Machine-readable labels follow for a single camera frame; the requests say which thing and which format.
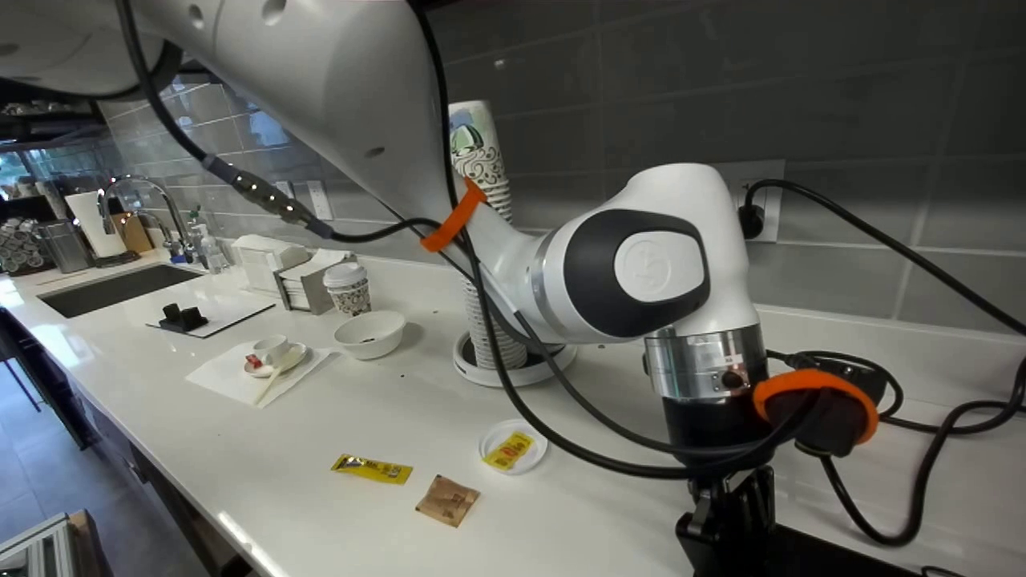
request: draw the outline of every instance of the electric cable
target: electric cable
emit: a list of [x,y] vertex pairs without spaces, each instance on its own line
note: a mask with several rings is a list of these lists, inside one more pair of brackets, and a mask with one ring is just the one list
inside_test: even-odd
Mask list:
[[[417,13],[417,23],[419,23],[419,30],[423,30],[423,40],[426,40],[426,54],[431,54],[431,60],[432,60],[432,72],[437,72],[437,89],[441,89],[441,119],[450,123],[450,83],[447,83],[447,67],[442,67],[442,51],[441,51],[441,38],[437,38],[437,30],[431,27],[431,23],[426,23],[426,13],[423,9],[417,9],[414,6],[414,13]],[[447,164],[447,193],[450,193],[450,204],[460,204],[460,198],[457,198],[457,179],[452,179],[452,164],[450,159],[442,159]],[[529,340],[531,340],[531,346],[537,346],[537,353],[546,359],[546,364],[552,367],[552,373],[554,373],[554,382],[577,400],[577,406],[585,409],[585,413],[589,413],[594,421],[599,421],[605,428],[614,428],[614,432],[620,432],[622,439],[633,439],[633,443],[638,443],[638,444],[646,444],[646,448],[655,448],[655,453],[670,453],[670,443],[660,443],[660,439],[648,439],[648,435],[640,435],[640,432],[634,432],[634,428],[630,428],[630,426],[622,426],[622,424],[615,424],[609,413],[604,413],[597,403],[589,403],[580,391],[577,391],[577,385],[565,373],[565,367],[549,356],[549,348],[546,348],[546,343],[539,340],[539,332],[531,330],[531,326],[526,326],[529,330]]]
[[785,362],[793,367],[819,364],[819,367],[832,367],[837,373],[864,370],[864,373],[879,379],[892,391],[892,403],[884,409],[877,409],[881,421],[892,421],[905,403],[905,387],[898,385],[898,379],[887,367],[881,367],[879,362],[873,362],[873,359],[849,356],[849,353],[835,353],[835,348],[802,348],[802,353],[768,348],[768,356],[780,359],[780,362]]
[[[419,9],[417,13],[417,23],[423,27],[423,38],[426,38],[426,49],[431,49],[431,65],[432,65],[432,72],[437,72],[437,83],[441,83],[441,119],[442,119],[442,128],[450,123],[450,104],[447,104],[447,70],[442,70],[442,54],[441,54],[441,45],[432,38],[432,27],[426,26],[426,17]],[[447,184],[450,184],[450,203],[457,204],[460,203],[460,193],[457,193],[457,179],[452,179],[452,164],[447,164]],[[589,453],[577,443],[572,443],[568,435],[554,432],[539,413],[531,413],[531,406],[519,396],[519,391],[514,387],[514,379],[509,379],[509,367],[502,356],[502,343],[498,343],[498,326],[494,326],[494,316],[491,314],[502,314],[498,305],[491,300],[491,292],[487,292],[487,283],[485,283],[485,268],[480,268],[480,258],[476,254],[476,240],[467,235],[460,237],[467,262],[471,262],[471,285],[479,292],[479,305],[480,305],[480,316],[485,316],[485,332],[487,332],[487,346],[498,359],[498,373],[502,373],[502,385],[509,396],[509,403],[516,406],[516,413],[531,424],[552,444],[597,464],[597,469],[605,469],[605,471],[620,471],[620,473],[634,473],[634,477],[665,477],[665,479],[674,479],[674,477],[692,477],[697,471],[692,469],[656,469],[656,464],[633,464],[633,462],[620,462],[620,457],[609,457],[609,455],[599,455],[599,453]],[[731,457],[722,457],[716,464],[731,464],[731,462],[745,462],[751,455],[758,455],[759,448],[768,448],[771,443],[780,443],[780,435],[788,435],[793,428],[802,426],[802,421],[807,415],[807,406],[806,409],[794,409],[780,428],[773,428],[771,435],[762,435],[759,443],[753,443],[753,448],[742,453],[742,455],[731,455]]]
[[793,183],[793,179],[759,179],[753,184],[748,184],[745,204],[742,204],[742,221],[748,221],[745,211],[759,211],[759,204],[753,204],[753,195],[759,190],[785,190],[794,195],[806,195],[819,204],[825,204],[826,211],[835,211],[837,217],[844,217],[846,223],[858,228],[864,235],[868,235],[873,240],[884,242],[887,250],[902,254],[905,258],[910,258],[915,265],[927,268],[932,279],[941,279],[943,285],[949,285],[953,292],[960,292],[964,300],[972,300],[975,306],[980,306],[985,314],[991,314],[994,321],[1000,321],[1005,326],[1009,326],[1015,332],[1026,336],[1026,322],[1006,312],[1000,312],[994,300],[987,300],[985,294],[977,294],[975,288],[970,288],[964,283],[960,283],[953,273],[941,268],[932,258],[927,258],[925,254],[905,247],[902,240],[894,240],[892,235],[873,228],[868,221],[864,221],[858,214],[846,211],[844,204],[837,204],[835,198]]
[[[980,306],[985,314],[991,314],[994,321],[1000,321],[1005,326],[1009,326],[1015,332],[1026,332],[1026,322],[1016,321],[1015,314],[1006,314],[1005,306],[997,306],[994,300],[980,298],[977,292],[972,292],[964,283],[960,283],[955,274],[949,274],[947,268],[941,268],[936,262],[930,262],[925,254],[905,247],[902,240],[887,237],[884,231],[873,228],[868,221],[864,221],[858,214],[846,211],[844,204],[832,203],[826,195],[802,184],[802,183],[793,183],[793,179],[759,179],[748,190],[745,195],[745,204],[742,204],[742,221],[748,231],[753,231],[753,223],[759,221],[759,209],[753,204],[753,195],[759,190],[785,190],[785,193],[799,193],[819,204],[825,204],[826,211],[841,214],[846,223],[858,228],[864,235],[877,237],[879,242],[892,247],[894,254],[902,254],[905,258],[918,262],[922,268],[927,268],[932,279],[941,279],[943,285],[949,285],[955,294],[962,294],[964,300],[972,300],[975,306]],[[902,385],[894,373],[887,373],[881,364],[877,362],[867,362],[867,359],[857,359],[857,356],[844,356],[844,353],[794,353],[788,359],[802,359],[802,356],[835,356],[835,359],[844,359],[844,362],[864,362],[864,364],[873,364],[877,370],[881,370],[892,385],[894,393],[902,393]],[[898,409],[884,413],[884,424],[892,426],[905,426],[905,428],[918,428],[918,432],[932,432],[930,439],[930,448],[925,453],[925,462],[918,464],[918,473],[915,473],[915,486],[910,486],[910,502],[907,502],[907,520],[905,524],[887,534],[881,527],[877,527],[858,502],[853,500],[853,494],[846,489],[837,464],[832,455],[820,455],[820,469],[841,500],[841,507],[846,508],[846,516],[858,524],[858,532],[879,546],[887,546],[887,547],[902,547],[902,546],[910,546],[922,527],[925,527],[925,516],[927,516],[927,486],[930,486],[930,473],[932,473],[932,464],[947,444],[949,435],[972,435],[972,432],[987,432],[987,428],[997,428],[1005,426],[1006,421],[1015,421],[1016,413],[1024,413],[1024,396],[1026,396],[1026,359],[1016,370],[1016,382],[1015,382],[1015,391],[1009,391],[1009,400],[970,400],[970,403],[960,403],[947,413],[947,421],[941,426],[930,426],[930,424],[918,424],[918,421],[905,421],[905,415],[894,415]],[[977,424],[960,424],[964,413],[975,413],[975,409],[997,409],[994,415],[987,421],[977,421]]]
[[127,51],[127,60],[136,67],[136,78],[137,78],[137,87],[143,94],[143,98],[152,101],[156,121],[164,123],[164,132],[194,158],[198,159],[209,174],[214,174],[219,179],[226,179],[231,190],[239,190],[243,198],[263,204],[267,211],[276,211],[289,221],[289,211],[294,209],[294,214],[301,214],[306,228],[319,237],[332,237],[332,240],[341,240],[341,242],[372,242],[372,240],[381,240],[381,237],[392,237],[397,231],[414,231],[414,235],[423,235],[423,231],[432,231],[441,228],[437,221],[431,217],[402,217],[394,214],[397,221],[387,223],[387,228],[378,228],[378,231],[368,231],[368,235],[344,235],[344,231],[333,231],[327,221],[314,217],[301,203],[289,198],[287,193],[279,193],[272,183],[246,174],[246,168],[239,168],[231,164],[226,164],[223,158],[203,149],[176,121],[172,115],[168,111],[152,72],[148,72],[148,60],[143,60],[143,51],[141,51],[141,38],[137,38],[137,23],[136,23],[136,9],[133,9],[133,0],[117,0],[117,9],[120,9],[120,26],[122,26],[122,40],[125,40],[125,51]]
[[[543,336],[537,332],[531,322],[526,322],[526,321],[516,321],[516,322],[519,322],[519,330],[529,336],[531,346],[543,343]],[[615,424],[615,421],[614,421],[609,413],[604,413],[594,400],[588,400],[588,396],[580,393],[580,387],[572,382],[572,373],[552,359],[549,348],[539,348],[539,356],[546,359],[546,364],[549,364],[549,370],[554,373],[554,382],[573,396],[573,403],[577,403],[585,413],[589,413],[589,415],[599,421],[605,428],[614,428],[615,435],[622,435],[622,439],[630,439],[630,443],[634,443],[634,444],[646,444],[646,448],[655,448],[655,453],[674,453],[670,443],[640,435],[640,432]]]
[[[980,424],[975,424],[975,432],[985,432],[985,428],[997,428],[1005,426],[1006,421],[1015,421],[1020,409],[1024,409],[1024,400],[1026,400],[1026,359],[1016,370],[1016,385],[1015,385],[1015,393],[1006,403],[1000,403],[1000,409]],[[941,424],[941,432],[932,435],[925,462],[918,464],[918,473],[915,473],[915,489],[910,489],[910,507],[907,507],[907,520],[905,524],[887,534],[881,527],[877,527],[858,502],[853,500],[853,494],[846,489],[835,457],[820,457],[825,471],[826,471],[826,479],[841,500],[841,507],[849,512],[849,520],[879,546],[887,546],[887,547],[902,547],[902,546],[910,546],[922,527],[925,527],[925,512],[927,512],[927,486],[930,486],[930,473],[932,473],[932,464],[941,457],[941,448],[947,444],[947,439],[953,435],[955,424],[972,413],[972,409],[994,409],[994,400],[970,400],[970,403],[960,403],[943,424]]]

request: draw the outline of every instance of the white bowl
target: white bowl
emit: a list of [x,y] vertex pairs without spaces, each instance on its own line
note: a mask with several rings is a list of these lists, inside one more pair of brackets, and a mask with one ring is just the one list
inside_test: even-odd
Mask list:
[[397,312],[368,312],[358,316],[351,316],[341,330],[333,330],[333,340],[352,356],[352,359],[381,359],[394,353],[403,343],[409,316]]

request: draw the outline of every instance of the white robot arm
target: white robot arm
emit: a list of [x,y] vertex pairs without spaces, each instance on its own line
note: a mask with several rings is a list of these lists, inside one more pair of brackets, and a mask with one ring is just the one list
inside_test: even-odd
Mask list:
[[[402,217],[442,221],[450,204],[441,87],[423,23],[403,0],[136,0],[148,65],[189,51],[254,95]],[[136,87],[112,0],[3,0],[0,78],[112,95]],[[648,370],[679,406],[674,444],[736,453],[762,435],[751,413],[722,409],[768,373],[748,298],[748,254],[722,176],[677,164],[646,168],[605,204],[546,237],[491,209],[467,221],[504,314],[543,340],[648,336]]]

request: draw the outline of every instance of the kitchen counter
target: kitchen counter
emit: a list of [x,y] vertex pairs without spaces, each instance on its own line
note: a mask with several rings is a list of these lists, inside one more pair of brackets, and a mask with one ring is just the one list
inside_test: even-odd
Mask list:
[[[240,273],[187,285],[65,321],[40,300],[80,274],[25,274],[0,283],[0,305],[72,373],[169,484],[267,574],[690,574],[674,524],[692,502],[677,479],[620,477],[552,448],[549,457],[508,477],[476,455],[479,439],[516,415],[494,387],[457,379],[450,348],[462,332],[462,279],[442,265],[365,257],[374,306],[412,316],[402,353],[355,362],[338,353],[267,409],[196,387],[187,373],[243,340],[293,336],[333,346],[338,314],[272,306],[213,340],[143,326],[168,300],[196,294],[260,298]],[[907,387],[907,415],[941,415],[970,396],[1005,396],[1026,346],[1015,336],[932,330],[759,306],[773,348],[844,348],[887,364]],[[572,379],[622,424],[660,435],[660,403],[640,373],[640,346],[588,346]],[[588,421],[554,385],[526,391],[552,426],[599,453],[670,464]],[[881,426],[841,462],[849,489],[877,524],[898,524],[910,471],[927,439]],[[925,534],[910,547],[867,546],[835,500],[816,457],[780,448],[780,522],[841,540],[902,568],[941,563],[962,574],[1024,574],[1026,424],[980,439],[953,439],[936,464]],[[403,486],[332,471],[355,453],[414,464]],[[414,507],[447,473],[480,489],[460,527]]]

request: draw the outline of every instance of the sink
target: sink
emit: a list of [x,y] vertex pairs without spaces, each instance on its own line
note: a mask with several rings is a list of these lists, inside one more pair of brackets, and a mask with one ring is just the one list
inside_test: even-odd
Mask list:
[[101,279],[90,285],[77,285],[67,292],[50,292],[50,294],[42,294],[42,300],[65,316],[77,316],[77,314],[101,312],[148,292],[162,292],[168,285],[189,283],[196,274],[198,273],[176,268],[176,265],[152,265],[152,268],[133,268],[125,274]]

